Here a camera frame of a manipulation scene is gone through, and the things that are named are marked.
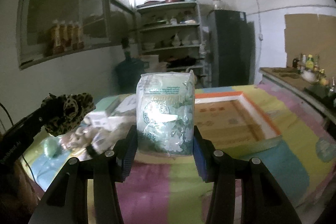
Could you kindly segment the green soft sponge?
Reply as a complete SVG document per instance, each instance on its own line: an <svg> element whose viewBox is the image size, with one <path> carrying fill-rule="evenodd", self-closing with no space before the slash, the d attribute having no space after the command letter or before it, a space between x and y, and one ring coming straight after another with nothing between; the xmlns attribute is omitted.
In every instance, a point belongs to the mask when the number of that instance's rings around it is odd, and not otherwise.
<svg viewBox="0 0 336 224"><path fill-rule="evenodd" d="M62 146L58 137L49 136L43 142L45 156L53 159L62 154Z"/></svg>

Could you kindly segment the pink plush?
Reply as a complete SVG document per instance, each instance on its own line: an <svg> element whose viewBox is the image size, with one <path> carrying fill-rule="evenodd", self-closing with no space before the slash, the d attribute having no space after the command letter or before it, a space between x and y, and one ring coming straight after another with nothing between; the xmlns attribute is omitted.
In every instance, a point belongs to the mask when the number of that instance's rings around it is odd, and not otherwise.
<svg viewBox="0 0 336 224"><path fill-rule="evenodd" d="M126 131L116 128L112 131L103 127L80 126L60 138L60 144L64 149L76 150L92 147L97 154L112 149L118 140L125 137Z"/></svg>

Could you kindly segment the leopard print soft slipper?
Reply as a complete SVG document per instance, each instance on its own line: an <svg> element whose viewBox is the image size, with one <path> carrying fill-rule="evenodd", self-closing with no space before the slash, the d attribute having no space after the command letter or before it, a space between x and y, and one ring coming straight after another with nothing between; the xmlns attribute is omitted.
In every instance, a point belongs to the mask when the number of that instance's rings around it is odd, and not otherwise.
<svg viewBox="0 0 336 224"><path fill-rule="evenodd" d="M95 108L93 97L89 93L61 96L50 93L41 104L41 110L46 114L42 118L43 126L52 136L64 135L79 126Z"/></svg>

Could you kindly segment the green floral tissue pack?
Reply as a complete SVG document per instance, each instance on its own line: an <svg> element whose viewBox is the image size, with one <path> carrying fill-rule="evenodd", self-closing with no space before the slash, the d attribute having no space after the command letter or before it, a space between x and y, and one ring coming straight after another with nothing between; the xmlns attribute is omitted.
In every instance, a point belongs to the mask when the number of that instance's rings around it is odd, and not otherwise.
<svg viewBox="0 0 336 224"><path fill-rule="evenodd" d="M160 157L193 154L195 77L188 72L143 74L136 88L138 149Z"/></svg>

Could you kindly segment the orange rimmed cardboard tray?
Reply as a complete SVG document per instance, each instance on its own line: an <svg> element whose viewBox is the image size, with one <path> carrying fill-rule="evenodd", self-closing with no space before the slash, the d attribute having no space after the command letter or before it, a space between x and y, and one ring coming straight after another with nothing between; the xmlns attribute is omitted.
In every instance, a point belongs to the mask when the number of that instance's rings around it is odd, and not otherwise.
<svg viewBox="0 0 336 224"><path fill-rule="evenodd" d="M204 139L232 157L276 147L282 133L243 92L195 95L195 125Z"/></svg>

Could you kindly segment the mint green white box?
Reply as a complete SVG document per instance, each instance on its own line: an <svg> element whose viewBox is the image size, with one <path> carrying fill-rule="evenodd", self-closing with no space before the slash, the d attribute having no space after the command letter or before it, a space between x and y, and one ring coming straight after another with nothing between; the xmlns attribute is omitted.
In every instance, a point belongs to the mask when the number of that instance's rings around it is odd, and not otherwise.
<svg viewBox="0 0 336 224"><path fill-rule="evenodd" d="M95 114L104 114L107 116L116 115L117 113L125 113L127 111L135 110L136 103L135 94L109 96L97 102L93 112Z"/></svg>

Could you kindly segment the colourful cartoon bed sheet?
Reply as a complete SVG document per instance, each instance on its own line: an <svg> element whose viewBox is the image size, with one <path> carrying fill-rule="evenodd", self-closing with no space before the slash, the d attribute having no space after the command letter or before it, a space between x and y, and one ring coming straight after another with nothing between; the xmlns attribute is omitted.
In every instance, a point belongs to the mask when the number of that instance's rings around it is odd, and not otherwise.
<svg viewBox="0 0 336 224"><path fill-rule="evenodd" d="M201 223L205 190L212 196L207 223L233 223L241 194L242 223L299 223L291 191L303 201L331 178L335 160L317 155L317 135L283 102L258 87L236 88L280 143L239 156L195 128L193 155L172 159L140 154L137 130L91 160L70 158L46 191L31 223L88 223L88 180L97 223Z"/></svg>

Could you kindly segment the blue water jug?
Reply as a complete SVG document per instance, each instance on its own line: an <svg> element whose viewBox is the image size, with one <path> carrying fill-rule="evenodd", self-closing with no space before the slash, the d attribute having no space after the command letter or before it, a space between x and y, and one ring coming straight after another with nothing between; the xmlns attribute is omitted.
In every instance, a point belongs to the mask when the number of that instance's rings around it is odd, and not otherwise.
<svg viewBox="0 0 336 224"><path fill-rule="evenodd" d="M135 93L141 75L145 73L145 63L131 55L128 38L122 38L121 45L125 60L115 68L117 82L122 94Z"/></svg>

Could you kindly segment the metal kitchen shelf rack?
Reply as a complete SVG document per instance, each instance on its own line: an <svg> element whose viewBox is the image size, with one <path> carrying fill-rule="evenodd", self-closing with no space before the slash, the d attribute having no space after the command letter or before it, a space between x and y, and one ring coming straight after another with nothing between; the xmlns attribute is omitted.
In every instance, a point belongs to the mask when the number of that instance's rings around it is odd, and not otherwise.
<svg viewBox="0 0 336 224"><path fill-rule="evenodd" d="M206 87L209 69L196 1L147 2L137 6L141 54L157 57L164 72L194 71L197 84Z"/></svg>

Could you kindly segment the black refrigerator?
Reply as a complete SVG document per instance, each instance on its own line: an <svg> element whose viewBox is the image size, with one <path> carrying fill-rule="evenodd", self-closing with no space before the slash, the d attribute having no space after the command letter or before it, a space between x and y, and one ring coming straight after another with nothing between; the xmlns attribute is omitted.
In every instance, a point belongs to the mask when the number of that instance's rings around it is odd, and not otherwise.
<svg viewBox="0 0 336 224"><path fill-rule="evenodd" d="M253 42L245 12L213 10L207 16L211 86L247 85Z"/></svg>

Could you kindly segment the orange bottles on sill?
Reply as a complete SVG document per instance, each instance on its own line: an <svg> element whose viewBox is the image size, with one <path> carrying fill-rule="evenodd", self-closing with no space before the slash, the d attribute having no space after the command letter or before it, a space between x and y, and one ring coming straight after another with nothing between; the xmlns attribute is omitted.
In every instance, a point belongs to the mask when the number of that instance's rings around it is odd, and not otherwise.
<svg viewBox="0 0 336 224"><path fill-rule="evenodd" d="M50 29L51 55L59 55L67 51L84 48L83 28L79 22L54 20Z"/></svg>

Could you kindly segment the counter with condiment bottles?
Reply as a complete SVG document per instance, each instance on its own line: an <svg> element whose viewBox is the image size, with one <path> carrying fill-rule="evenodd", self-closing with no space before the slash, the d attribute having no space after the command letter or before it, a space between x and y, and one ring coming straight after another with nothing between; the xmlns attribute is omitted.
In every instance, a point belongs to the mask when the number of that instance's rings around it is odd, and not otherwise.
<svg viewBox="0 0 336 224"><path fill-rule="evenodd" d="M335 123L335 84L321 85L318 75L296 68L260 67L265 79L288 89L321 115Z"/></svg>

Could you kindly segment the glass jar on refrigerator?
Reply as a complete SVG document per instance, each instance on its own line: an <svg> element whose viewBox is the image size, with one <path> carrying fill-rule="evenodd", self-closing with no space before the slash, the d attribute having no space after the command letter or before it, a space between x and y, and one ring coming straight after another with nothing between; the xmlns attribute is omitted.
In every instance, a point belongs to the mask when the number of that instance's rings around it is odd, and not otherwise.
<svg viewBox="0 0 336 224"><path fill-rule="evenodd" d="M212 0L213 2L213 9L214 10L223 10L224 9L224 4L222 0Z"/></svg>

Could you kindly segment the cardboard sheet on wall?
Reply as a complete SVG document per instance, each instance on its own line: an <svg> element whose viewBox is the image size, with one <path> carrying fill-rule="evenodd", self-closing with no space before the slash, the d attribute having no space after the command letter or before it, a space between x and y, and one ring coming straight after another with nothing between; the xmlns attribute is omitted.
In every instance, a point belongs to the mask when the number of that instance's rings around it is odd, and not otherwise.
<svg viewBox="0 0 336 224"><path fill-rule="evenodd" d="M287 14L285 16L285 52L288 66L300 54L319 56L319 66L327 75L335 75L335 16Z"/></svg>

